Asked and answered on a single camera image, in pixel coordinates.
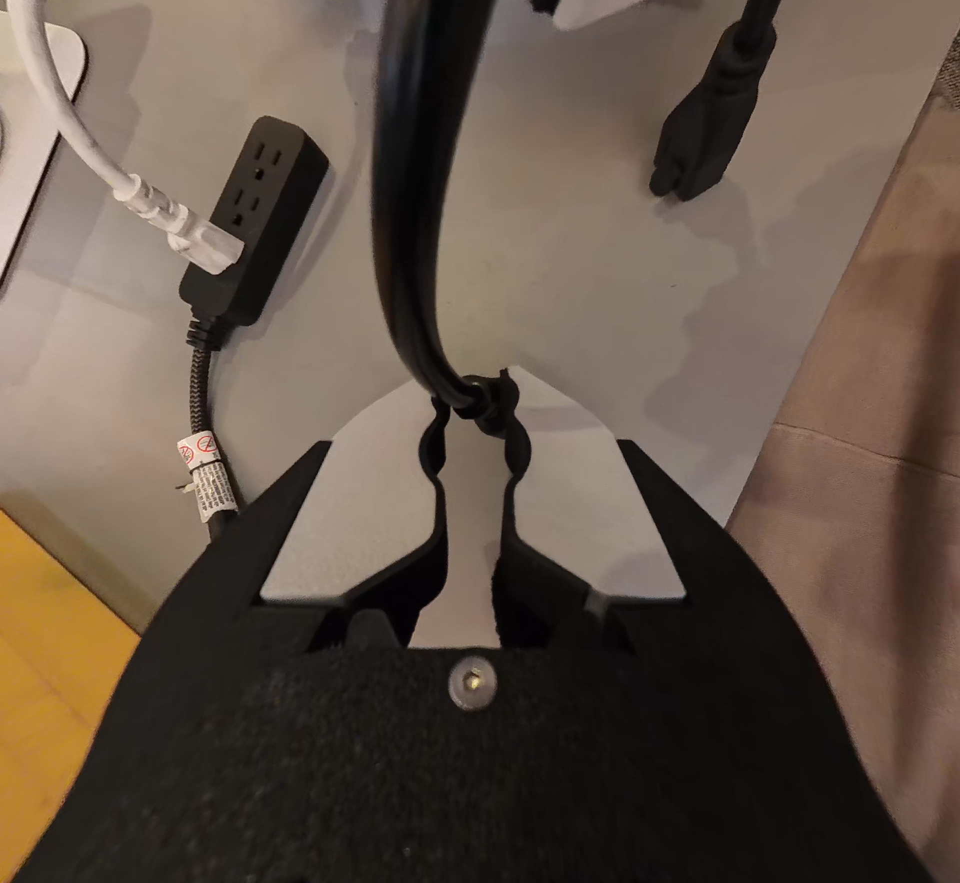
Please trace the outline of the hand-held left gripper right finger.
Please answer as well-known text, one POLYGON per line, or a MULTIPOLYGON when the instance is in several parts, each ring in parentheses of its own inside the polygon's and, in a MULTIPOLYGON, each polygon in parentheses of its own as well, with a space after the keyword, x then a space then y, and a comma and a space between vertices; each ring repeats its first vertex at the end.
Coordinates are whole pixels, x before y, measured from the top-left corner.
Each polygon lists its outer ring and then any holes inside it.
POLYGON ((519 365, 500 372, 509 479, 491 583, 505 650, 633 650, 627 616, 686 600, 614 432, 519 365))

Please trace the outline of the person's beige pants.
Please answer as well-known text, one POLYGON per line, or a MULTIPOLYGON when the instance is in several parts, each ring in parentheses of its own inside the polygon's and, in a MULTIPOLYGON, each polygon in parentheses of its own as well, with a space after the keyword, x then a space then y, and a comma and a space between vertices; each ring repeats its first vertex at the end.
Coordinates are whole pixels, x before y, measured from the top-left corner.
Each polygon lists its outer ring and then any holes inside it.
POLYGON ((921 110, 727 528, 908 842, 958 881, 957 98, 921 110))

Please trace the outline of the black power strip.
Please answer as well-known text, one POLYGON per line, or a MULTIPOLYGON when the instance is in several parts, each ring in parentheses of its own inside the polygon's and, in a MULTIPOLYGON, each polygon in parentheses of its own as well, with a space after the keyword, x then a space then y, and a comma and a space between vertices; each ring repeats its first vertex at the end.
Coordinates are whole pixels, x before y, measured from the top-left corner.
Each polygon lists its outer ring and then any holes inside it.
POLYGON ((190 433, 177 450, 190 476, 200 521, 215 541, 241 504, 213 429, 210 371, 234 332, 255 325, 279 281, 330 169, 328 157, 299 126, 264 116, 251 126, 211 223, 243 245, 238 262, 213 275, 189 266, 180 299, 191 311, 188 387, 190 433))

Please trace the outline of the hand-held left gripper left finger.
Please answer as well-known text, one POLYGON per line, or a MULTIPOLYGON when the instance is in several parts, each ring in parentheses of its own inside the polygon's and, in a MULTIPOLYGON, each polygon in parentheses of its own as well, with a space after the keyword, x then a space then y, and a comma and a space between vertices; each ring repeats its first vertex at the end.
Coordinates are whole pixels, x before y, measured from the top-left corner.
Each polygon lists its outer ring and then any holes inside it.
POLYGON ((383 612, 408 645, 449 574, 450 408, 414 381, 336 433, 270 573, 263 603, 383 612))

